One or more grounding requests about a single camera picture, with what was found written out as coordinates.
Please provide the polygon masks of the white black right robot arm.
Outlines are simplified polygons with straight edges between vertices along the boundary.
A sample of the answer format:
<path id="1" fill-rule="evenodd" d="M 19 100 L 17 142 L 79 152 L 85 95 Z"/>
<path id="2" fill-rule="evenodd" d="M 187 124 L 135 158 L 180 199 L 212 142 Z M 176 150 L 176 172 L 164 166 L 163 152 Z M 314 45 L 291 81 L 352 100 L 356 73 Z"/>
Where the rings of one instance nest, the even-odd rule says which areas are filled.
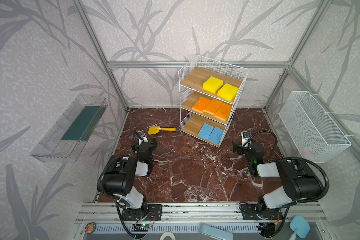
<path id="1" fill-rule="evenodd" d="M 283 208 L 315 202 L 329 190 L 329 178 L 316 163 L 303 158 L 289 157 L 263 161 L 264 149 L 260 143 L 233 142 L 233 152 L 244 156 L 254 177 L 279 178 L 282 186 L 258 197 L 256 204 L 239 203 L 244 220 L 283 219 Z"/>

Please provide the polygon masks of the pale yellow sponge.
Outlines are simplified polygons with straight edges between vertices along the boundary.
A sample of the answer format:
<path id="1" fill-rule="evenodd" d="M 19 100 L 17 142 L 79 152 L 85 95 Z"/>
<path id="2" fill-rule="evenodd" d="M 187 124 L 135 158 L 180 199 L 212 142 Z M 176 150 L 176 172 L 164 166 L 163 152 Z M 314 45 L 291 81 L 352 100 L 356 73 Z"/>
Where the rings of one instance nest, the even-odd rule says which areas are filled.
<path id="1" fill-rule="evenodd" d="M 197 112 L 199 114 L 203 114 L 205 108 L 208 106 L 208 104 L 211 102 L 211 100 L 204 98 L 204 97 L 200 97 L 198 99 L 198 101 L 192 106 L 192 110 L 194 112 Z"/>

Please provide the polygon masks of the yellow sponge blue backing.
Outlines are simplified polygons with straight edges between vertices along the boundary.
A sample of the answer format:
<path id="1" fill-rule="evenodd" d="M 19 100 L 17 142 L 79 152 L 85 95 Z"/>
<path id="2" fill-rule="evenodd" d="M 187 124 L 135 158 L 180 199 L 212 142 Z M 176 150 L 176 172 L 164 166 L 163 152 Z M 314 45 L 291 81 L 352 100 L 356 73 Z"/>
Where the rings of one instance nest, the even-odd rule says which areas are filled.
<path id="1" fill-rule="evenodd" d="M 225 84 L 222 88 L 218 90 L 217 96 L 226 101 L 232 102 L 234 101 L 238 91 L 239 88 L 232 86 L 230 84 Z"/>

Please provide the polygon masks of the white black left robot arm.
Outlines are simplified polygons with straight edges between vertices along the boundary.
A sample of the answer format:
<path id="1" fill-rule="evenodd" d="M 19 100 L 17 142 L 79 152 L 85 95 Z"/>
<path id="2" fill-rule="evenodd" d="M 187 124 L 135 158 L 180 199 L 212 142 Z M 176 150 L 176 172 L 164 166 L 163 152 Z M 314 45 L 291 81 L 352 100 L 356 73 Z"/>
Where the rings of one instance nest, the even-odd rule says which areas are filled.
<path id="1" fill-rule="evenodd" d="M 124 210 L 127 219 L 141 219 L 148 215 L 145 195 L 134 187 L 135 177 L 148 177 L 154 168 L 152 151 L 157 147 L 156 139 L 133 145 L 135 156 L 112 155 L 97 183 L 97 190 L 108 198 L 115 199 L 116 206 Z"/>

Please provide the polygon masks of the blue cellulose sponge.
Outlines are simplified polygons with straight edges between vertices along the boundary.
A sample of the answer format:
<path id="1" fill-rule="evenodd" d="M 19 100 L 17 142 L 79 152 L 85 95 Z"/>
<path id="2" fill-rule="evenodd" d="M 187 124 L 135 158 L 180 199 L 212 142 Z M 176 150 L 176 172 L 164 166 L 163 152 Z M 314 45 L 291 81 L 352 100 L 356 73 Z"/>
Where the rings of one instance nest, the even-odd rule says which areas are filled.
<path id="1" fill-rule="evenodd" d="M 203 124 L 201 130 L 198 133 L 198 137 L 204 140 L 208 140 L 210 134 L 212 133 L 214 127 L 208 124 Z"/>
<path id="2" fill-rule="evenodd" d="M 208 141 L 216 144 L 216 145 L 219 145 L 220 144 L 220 140 L 223 136 L 223 133 L 224 133 L 224 130 L 218 128 L 218 127 L 215 127 L 213 129 L 213 131 L 211 132 L 211 134 L 209 135 L 208 137 Z"/>

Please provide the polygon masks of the yellow foam sponge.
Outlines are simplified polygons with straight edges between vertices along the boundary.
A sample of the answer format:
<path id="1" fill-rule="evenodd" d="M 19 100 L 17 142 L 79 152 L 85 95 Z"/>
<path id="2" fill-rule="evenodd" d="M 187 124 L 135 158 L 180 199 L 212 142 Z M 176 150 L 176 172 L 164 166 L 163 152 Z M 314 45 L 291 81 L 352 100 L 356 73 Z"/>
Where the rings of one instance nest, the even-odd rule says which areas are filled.
<path id="1" fill-rule="evenodd" d="M 214 95 L 217 94 L 218 90 L 222 88 L 224 85 L 224 81 L 220 80 L 215 77 L 209 77 L 204 83 L 203 83 L 203 90 L 207 91 L 209 93 L 212 93 Z"/>

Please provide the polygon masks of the orange scrub sponge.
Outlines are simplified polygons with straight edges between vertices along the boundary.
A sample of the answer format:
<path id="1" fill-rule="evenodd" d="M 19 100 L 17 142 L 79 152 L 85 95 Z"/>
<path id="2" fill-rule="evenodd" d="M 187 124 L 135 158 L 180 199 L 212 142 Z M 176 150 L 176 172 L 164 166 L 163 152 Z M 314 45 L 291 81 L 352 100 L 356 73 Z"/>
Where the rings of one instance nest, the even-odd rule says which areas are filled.
<path id="1" fill-rule="evenodd" d="M 223 103 L 215 113 L 215 117 L 221 121 L 226 121 L 231 114 L 232 106 Z"/>
<path id="2" fill-rule="evenodd" d="M 223 102 L 217 99 L 212 99 L 205 107 L 204 113 L 214 116 L 218 109 L 222 106 Z"/>

